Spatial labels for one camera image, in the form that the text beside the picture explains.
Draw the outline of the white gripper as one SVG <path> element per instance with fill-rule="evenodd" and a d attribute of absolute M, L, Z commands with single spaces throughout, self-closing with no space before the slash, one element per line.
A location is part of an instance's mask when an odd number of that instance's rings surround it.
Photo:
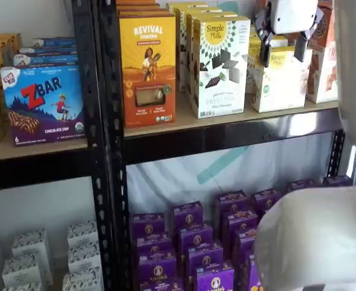
<path fill-rule="evenodd" d="M 255 15 L 255 30 L 259 37 L 259 60 L 269 65 L 271 41 L 275 34 L 300 32 L 295 43 L 294 57 L 304 61 L 308 41 L 313 36 L 323 12 L 317 0 L 273 0 Z"/>

